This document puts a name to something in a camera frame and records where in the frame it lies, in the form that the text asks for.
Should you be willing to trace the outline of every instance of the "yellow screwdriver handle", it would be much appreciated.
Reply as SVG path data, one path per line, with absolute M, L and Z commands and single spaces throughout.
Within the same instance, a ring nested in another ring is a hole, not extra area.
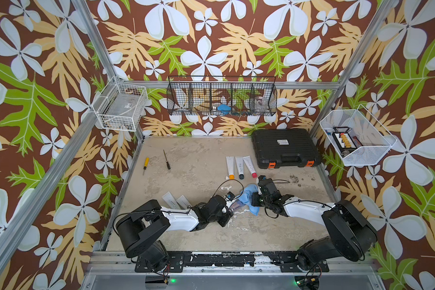
M 149 160 L 150 160 L 150 158 L 148 158 L 148 157 L 145 159 L 145 165 L 143 166 L 143 169 L 146 169 L 146 166 L 148 165 Z

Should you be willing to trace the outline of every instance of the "black tool case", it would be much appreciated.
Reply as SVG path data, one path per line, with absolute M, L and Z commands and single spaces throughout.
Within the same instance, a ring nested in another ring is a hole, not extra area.
M 318 166 L 319 151 L 304 129 L 257 130 L 251 136 L 258 167 Z

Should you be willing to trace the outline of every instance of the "black wire basket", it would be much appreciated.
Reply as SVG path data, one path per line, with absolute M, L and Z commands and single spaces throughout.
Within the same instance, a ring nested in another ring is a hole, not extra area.
M 213 78 L 213 76 L 203 76 L 203 79 L 208 77 Z M 259 82 L 252 81 L 255 78 L 251 77 L 226 78 L 230 80 L 193 81 L 190 76 L 169 76 L 167 88 L 169 114 L 272 116 L 276 113 L 275 77 L 260 78 L 268 81 Z

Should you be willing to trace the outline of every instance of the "black screwdriver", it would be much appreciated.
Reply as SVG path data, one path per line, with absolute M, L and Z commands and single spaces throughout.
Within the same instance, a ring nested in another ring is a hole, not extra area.
M 169 162 L 167 161 L 166 152 L 164 152 L 164 150 L 163 150 L 163 153 L 164 153 L 164 158 L 166 158 L 166 165 L 167 165 L 167 168 L 168 168 L 168 169 L 171 169 L 171 166 L 169 166 Z

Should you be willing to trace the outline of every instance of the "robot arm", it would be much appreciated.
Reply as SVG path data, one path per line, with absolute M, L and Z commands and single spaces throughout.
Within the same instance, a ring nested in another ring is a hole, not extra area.
M 329 236 L 308 241 L 297 251 L 297 264 L 302 270 L 328 258 L 358 261 L 377 242 L 376 230 L 347 200 L 334 204 L 281 195 L 272 179 L 264 176 L 260 177 L 258 187 L 259 191 L 252 196 L 252 206 L 264 207 L 278 216 L 305 218 L 327 228 Z M 165 231 L 198 231 L 215 221 L 225 227 L 233 216 L 229 205 L 234 199 L 230 192 L 225 197 L 214 195 L 207 203 L 186 210 L 165 208 L 156 200 L 146 202 L 116 223 L 126 256 L 144 258 L 154 271 L 163 269 L 169 257 L 158 239 Z
M 252 205 L 264 206 L 278 215 L 308 219 L 327 228 L 329 236 L 308 241 L 297 251 L 298 266 L 302 270 L 335 257 L 356 262 L 377 242 L 377 231 L 347 200 L 334 204 L 281 195 L 272 179 L 265 176 L 259 177 L 258 187 L 258 193 L 253 193 Z

